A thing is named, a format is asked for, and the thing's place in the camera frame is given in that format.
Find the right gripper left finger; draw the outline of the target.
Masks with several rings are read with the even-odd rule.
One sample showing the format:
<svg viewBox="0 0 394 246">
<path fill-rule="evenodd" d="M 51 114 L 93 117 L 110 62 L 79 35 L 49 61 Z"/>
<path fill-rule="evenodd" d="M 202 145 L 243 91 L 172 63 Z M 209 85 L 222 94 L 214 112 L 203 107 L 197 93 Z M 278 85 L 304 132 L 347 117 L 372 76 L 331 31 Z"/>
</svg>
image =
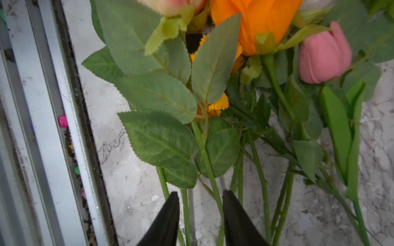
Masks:
<svg viewBox="0 0 394 246">
<path fill-rule="evenodd" d="M 180 220 L 180 202 L 177 192 L 171 192 L 149 230 L 138 246 L 175 246 Z"/>
</svg>

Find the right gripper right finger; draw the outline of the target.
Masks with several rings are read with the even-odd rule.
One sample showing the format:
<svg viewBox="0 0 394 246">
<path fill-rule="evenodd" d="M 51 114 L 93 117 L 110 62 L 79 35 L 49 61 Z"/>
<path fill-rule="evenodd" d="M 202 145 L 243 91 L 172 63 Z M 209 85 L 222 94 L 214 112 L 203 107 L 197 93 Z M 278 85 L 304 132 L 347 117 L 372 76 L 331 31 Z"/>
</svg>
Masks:
<svg viewBox="0 0 394 246">
<path fill-rule="evenodd" d="M 224 230 L 227 246 L 268 246 L 230 190 L 223 192 Z"/>
</svg>

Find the pink rose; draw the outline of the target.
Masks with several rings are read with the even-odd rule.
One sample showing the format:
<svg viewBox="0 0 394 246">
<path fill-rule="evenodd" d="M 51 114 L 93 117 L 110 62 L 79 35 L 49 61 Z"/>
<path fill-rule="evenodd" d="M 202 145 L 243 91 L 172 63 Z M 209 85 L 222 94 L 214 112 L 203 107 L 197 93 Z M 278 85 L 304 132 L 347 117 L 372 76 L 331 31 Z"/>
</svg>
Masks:
<svg viewBox="0 0 394 246">
<path fill-rule="evenodd" d="M 191 57 L 185 34 L 195 17 L 191 2 L 91 1 L 92 22 L 105 46 L 83 61 L 112 83 L 131 106 L 119 113 L 131 147 L 155 166 L 164 190 L 195 187 L 200 157 L 215 180 L 207 151 L 208 109 L 226 88 L 236 55 L 241 15 L 228 13 Z"/>
</svg>

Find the small pink rosebud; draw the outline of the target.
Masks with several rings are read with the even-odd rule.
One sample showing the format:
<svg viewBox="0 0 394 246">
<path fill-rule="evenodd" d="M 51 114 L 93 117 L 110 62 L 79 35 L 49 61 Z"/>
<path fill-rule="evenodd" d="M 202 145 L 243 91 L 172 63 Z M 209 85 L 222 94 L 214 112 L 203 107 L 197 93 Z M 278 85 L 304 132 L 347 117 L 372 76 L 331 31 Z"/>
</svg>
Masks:
<svg viewBox="0 0 394 246">
<path fill-rule="evenodd" d="M 329 30 L 307 38 L 300 48 L 300 78 L 308 84 L 321 84 L 340 77 L 352 62 L 352 50 L 338 22 Z M 329 86 L 319 95 L 320 107 L 334 148 L 337 174 L 347 188 L 345 198 L 354 205 L 359 236 L 363 245 L 370 241 L 359 203 L 360 119 L 366 84 L 357 81 L 340 99 Z"/>
</svg>

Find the aluminium front rail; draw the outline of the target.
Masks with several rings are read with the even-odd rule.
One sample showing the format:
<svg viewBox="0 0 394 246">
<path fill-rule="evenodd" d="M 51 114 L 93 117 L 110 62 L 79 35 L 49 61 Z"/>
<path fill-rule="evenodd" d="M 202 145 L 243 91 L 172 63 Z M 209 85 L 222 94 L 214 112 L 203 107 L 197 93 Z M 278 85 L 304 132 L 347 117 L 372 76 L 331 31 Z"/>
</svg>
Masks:
<svg viewBox="0 0 394 246">
<path fill-rule="evenodd" d="M 1 1 L 1 245 L 117 245 L 61 1 Z"/>
</svg>

